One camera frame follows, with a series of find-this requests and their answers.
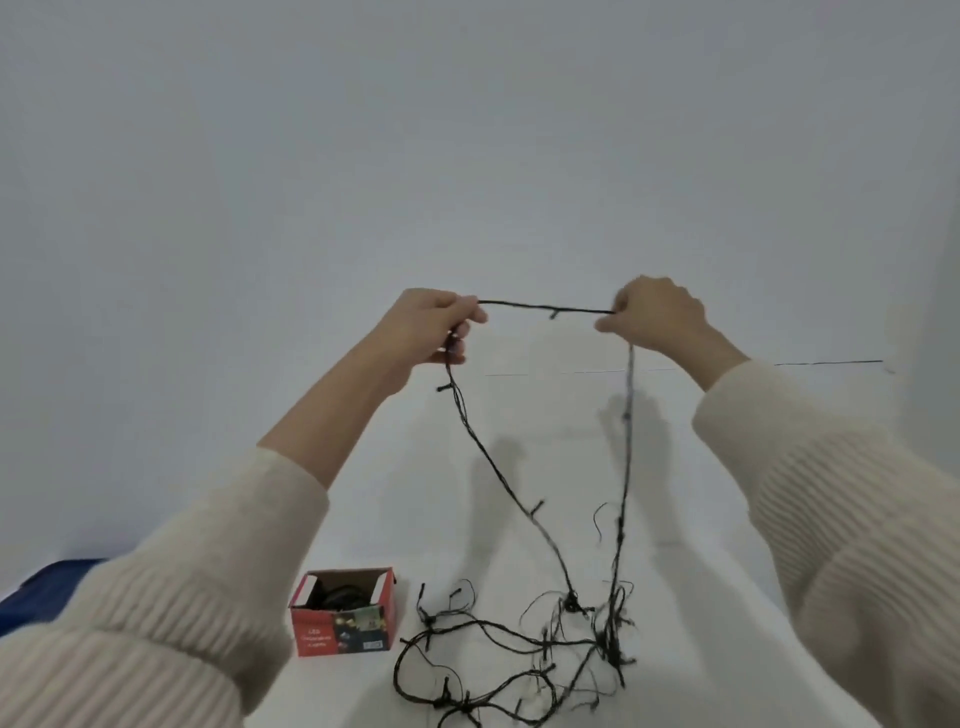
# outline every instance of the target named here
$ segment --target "knit sweater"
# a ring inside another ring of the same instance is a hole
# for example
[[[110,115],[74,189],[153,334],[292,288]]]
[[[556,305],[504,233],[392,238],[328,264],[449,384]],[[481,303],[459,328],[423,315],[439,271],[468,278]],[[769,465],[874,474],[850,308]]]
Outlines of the knit sweater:
[[[736,478],[797,634],[889,726],[960,725],[960,489],[881,429],[748,362],[694,427]],[[228,484],[0,641],[0,726],[240,726],[290,654],[285,600],[326,512],[255,450]]]

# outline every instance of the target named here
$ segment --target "box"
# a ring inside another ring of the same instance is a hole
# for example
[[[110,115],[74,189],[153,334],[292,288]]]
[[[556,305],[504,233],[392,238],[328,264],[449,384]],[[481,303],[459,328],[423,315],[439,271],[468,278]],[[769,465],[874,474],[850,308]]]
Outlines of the box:
[[[318,587],[317,594],[329,594],[346,585],[369,595],[370,605],[338,612],[307,606]],[[308,571],[290,600],[290,619],[300,657],[389,650],[396,632],[394,570]]]

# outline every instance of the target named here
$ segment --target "person's right hand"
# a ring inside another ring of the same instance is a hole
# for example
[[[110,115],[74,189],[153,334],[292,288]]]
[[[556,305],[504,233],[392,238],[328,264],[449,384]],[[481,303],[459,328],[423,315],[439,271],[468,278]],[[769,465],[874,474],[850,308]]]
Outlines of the person's right hand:
[[[596,322],[598,331],[668,356],[711,331],[704,305],[671,279],[640,276],[630,281],[616,294],[613,310]]]
[[[705,391],[747,356],[707,323],[704,305],[671,279],[641,276],[620,289],[596,323],[634,346],[669,356]]]

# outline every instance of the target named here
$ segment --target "hand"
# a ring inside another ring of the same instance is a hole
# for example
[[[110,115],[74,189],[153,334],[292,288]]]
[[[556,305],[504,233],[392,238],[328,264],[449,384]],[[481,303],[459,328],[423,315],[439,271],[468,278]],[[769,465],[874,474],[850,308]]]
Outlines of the hand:
[[[616,294],[613,310],[596,322],[598,331],[668,356],[711,331],[704,305],[671,279],[640,276],[630,281]]]
[[[487,312],[476,296],[458,296],[450,291],[410,288],[404,291],[361,347],[383,357],[392,374],[389,389],[398,392],[407,383],[415,366],[444,364],[444,345],[451,331],[457,337],[450,363],[467,361],[464,339],[470,321],[487,322]]]

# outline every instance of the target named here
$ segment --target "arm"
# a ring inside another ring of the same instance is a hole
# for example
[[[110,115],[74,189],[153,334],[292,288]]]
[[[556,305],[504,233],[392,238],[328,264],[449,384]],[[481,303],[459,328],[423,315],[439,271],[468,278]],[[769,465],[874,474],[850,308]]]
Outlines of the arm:
[[[813,656],[884,725],[960,724],[956,481],[748,361],[671,281],[634,281],[614,307],[599,329],[708,390],[694,427],[747,497]]]
[[[413,290],[211,490],[0,641],[0,726],[240,725],[290,652],[284,607],[328,488],[382,401],[475,298]],[[464,361],[463,341],[453,363]]]

